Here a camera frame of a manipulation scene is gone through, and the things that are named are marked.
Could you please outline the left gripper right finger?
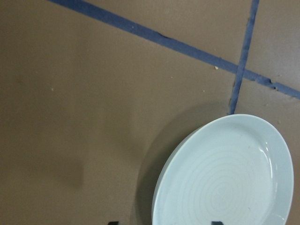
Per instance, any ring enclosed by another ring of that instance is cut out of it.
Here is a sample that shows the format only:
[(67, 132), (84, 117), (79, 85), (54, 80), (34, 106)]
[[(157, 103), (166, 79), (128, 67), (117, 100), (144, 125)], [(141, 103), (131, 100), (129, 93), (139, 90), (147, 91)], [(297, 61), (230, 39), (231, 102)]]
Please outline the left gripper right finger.
[(212, 221), (211, 225), (223, 225), (222, 221)]

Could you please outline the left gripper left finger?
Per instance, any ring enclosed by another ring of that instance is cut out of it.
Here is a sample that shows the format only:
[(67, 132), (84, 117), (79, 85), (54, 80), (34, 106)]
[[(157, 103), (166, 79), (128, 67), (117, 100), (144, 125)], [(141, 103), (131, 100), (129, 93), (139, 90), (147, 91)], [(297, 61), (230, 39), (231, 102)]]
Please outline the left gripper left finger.
[(119, 224), (120, 224), (119, 221), (110, 221), (110, 222), (108, 223), (108, 225), (119, 225)]

